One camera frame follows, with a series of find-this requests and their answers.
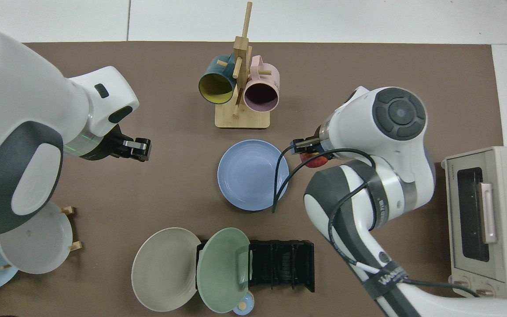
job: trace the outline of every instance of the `black cable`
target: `black cable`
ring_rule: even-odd
[[[281,163],[281,159],[283,156],[285,156],[285,153],[287,153],[290,149],[294,148],[294,144],[287,147],[281,154],[279,155],[279,158],[277,159],[277,166],[275,166],[275,182],[273,183],[273,204],[275,204],[275,195],[277,194],[277,178],[279,173],[279,165]]]
[[[298,164],[298,166],[296,168],[294,168],[294,170],[284,180],[284,182],[281,184],[281,186],[279,188],[279,191],[273,196],[273,207],[271,208],[271,212],[275,213],[275,210],[277,208],[277,202],[279,201],[279,197],[280,197],[281,193],[283,192],[284,187],[287,185],[287,183],[289,182],[290,178],[292,178],[293,175],[296,174],[296,172],[298,172],[298,170],[300,170],[306,164],[314,161],[318,157],[322,157],[324,155],[328,155],[328,154],[332,154],[332,153],[340,153],[340,152],[359,154],[359,155],[363,156],[365,159],[368,159],[368,161],[370,161],[372,168],[376,167],[375,161],[373,160],[373,158],[369,154],[367,154],[367,153],[365,153],[363,151],[360,151],[360,150],[356,150],[354,148],[337,148],[337,149],[334,149],[334,150],[328,150],[328,151],[324,151],[322,153],[318,153],[317,155],[315,155],[313,157],[310,157],[308,160],[302,162],[301,164]]]
[[[338,252],[338,254],[340,254],[340,256],[344,259],[344,261],[347,261],[347,263],[349,263],[351,265],[356,265],[357,262],[354,259],[348,257],[342,250],[340,250],[340,247],[338,247],[338,245],[336,244],[336,241],[334,239],[334,235],[332,234],[332,227],[334,226],[334,221],[336,219],[336,215],[339,213],[341,206],[346,201],[351,199],[353,196],[355,196],[357,193],[359,193],[360,191],[362,191],[362,189],[364,189],[366,187],[367,187],[367,183],[364,182],[359,187],[357,187],[356,189],[354,189],[353,191],[351,191],[350,193],[345,195],[342,199],[340,199],[338,201],[338,203],[336,203],[336,205],[332,209],[332,214],[330,215],[330,219],[328,219],[328,237],[329,237],[330,243],[332,243],[332,246],[334,247],[336,252]]]
[[[455,284],[449,284],[449,283],[438,283],[438,282],[416,281],[416,280],[411,280],[411,279],[402,279],[402,283],[410,284],[410,285],[417,285],[417,286],[426,286],[426,287],[456,288],[456,289],[460,289],[461,291],[466,291],[467,293],[471,294],[474,297],[480,297],[472,289],[461,286],[461,285],[455,285]]]

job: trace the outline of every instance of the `pink mug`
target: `pink mug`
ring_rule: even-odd
[[[256,112],[271,111],[279,103],[279,70],[264,63],[260,55],[252,58],[244,103]]]

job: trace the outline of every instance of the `wooden mug stand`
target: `wooden mug stand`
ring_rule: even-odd
[[[244,88],[250,72],[252,47],[247,38],[252,3],[248,2],[242,36],[234,40],[236,66],[232,77],[236,79],[234,94],[229,102],[215,105],[215,125],[221,129],[265,129],[269,127],[269,112],[256,112],[244,102]]]
[[[60,212],[64,215],[73,215],[74,213],[76,213],[76,208],[72,207],[72,206],[68,206],[68,207],[62,208],[62,211],[60,211]],[[79,250],[82,247],[83,247],[83,245],[81,244],[81,241],[76,241],[76,242],[72,243],[72,245],[70,245],[68,247],[68,249],[71,252],[71,251]]]

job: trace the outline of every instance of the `blue mug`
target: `blue mug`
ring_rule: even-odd
[[[234,53],[215,57],[199,80],[199,92],[208,102],[223,104],[230,101],[236,87]]]

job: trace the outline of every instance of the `apple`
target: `apple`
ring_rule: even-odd
[[[310,157],[316,156],[318,153],[300,153],[301,162],[306,162]],[[328,163],[328,159],[326,157],[320,156],[314,161],[310,161],[306,164],[309,168],[319,168],[320,166]]]

